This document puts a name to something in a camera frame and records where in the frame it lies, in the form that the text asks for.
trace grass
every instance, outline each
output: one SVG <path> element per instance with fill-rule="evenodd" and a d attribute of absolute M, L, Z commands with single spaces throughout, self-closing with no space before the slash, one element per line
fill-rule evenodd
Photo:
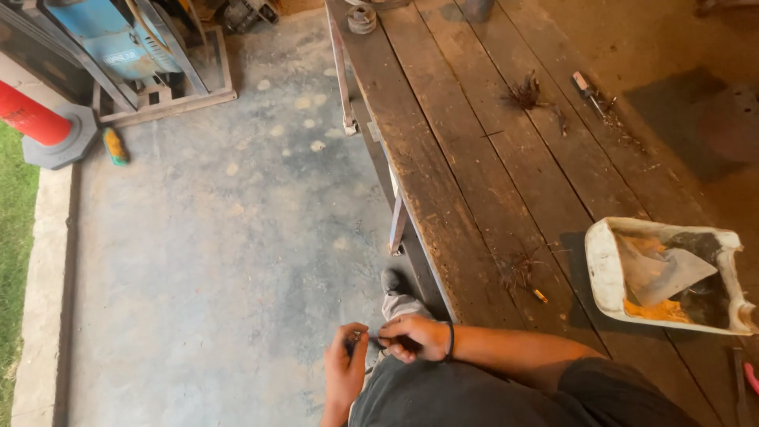
<path fill-rule="evenodd" d="M 39 177 L 39 167 L 24 163 L 21 136 L 0 122 L 0 427 L 11 425 Z"/>

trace machine label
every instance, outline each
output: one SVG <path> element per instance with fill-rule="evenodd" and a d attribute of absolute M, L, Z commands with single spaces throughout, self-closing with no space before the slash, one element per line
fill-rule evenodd
<path fill-rule="evenodd" d="M 134 50 L 127 52 L 114 53 L 113 55 L 103 56 L 102 60 L 108 65 L 120 64 L 122 62 L 136 61 L 139 56 Z"/>

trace wooden workbench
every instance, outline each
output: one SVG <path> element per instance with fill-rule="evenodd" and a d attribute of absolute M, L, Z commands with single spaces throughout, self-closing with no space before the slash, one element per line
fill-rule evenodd
<path fill-rule="evenodd" d="M 344 51 L 373 120 L 358 125 L 381 141 L 405 203 L 396 214 L 408 209 L 451 318 L 577 340 L 639 369 L 702 425 L 737 425 L 737 340 L 608 318 L 584 259 L 584 234 L 604 217 L 711 221 L 653 147 L 604 125 L 582 99 L 572 73 L 594 74 L 535 0 L 499 0 L 485 24 L 465 20 L 463 1 L 380 11 L 381 25 L 357 35 L 350 5 L 326 0 L 338 70 Z M 531 70 L 566 136 L 550 109 L 502 100 L 506 81 Z M 352 120 L 346 110 L 346 128 Z M 506 258 L 523 246 L 542 248 L 533 284 L 547 304 L 505 289 Z"/>

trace black shoe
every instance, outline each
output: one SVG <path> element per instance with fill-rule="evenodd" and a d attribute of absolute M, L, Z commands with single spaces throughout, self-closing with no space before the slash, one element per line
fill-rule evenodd
<path fill-rule="evenodd" d="M 390 293 L 390 291 L 398 292 L 401 290 L 401 276 L 395 270 L 389 268 L 382 270 L 379 281 L 385 294 Z"/>

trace blue machine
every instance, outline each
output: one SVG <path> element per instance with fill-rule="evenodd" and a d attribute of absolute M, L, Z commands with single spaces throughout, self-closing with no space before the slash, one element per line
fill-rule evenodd
<path fill-rule="evenodd" d="M 134 3 L 128 8 L 128 4 L 117 7 L 110 0 L 46 0 L 45 5 L 113 81 L 137 81 L 146 87 L 158 83 L 155 78 L 167 81 L 167 74 L 182 72 L 162 47 L 166 43 L 159 32 Z M 153 5 L 184 47 L 172 19 L 159 5 Z M 140 16 L 135 17 L 130 9 Z"/>

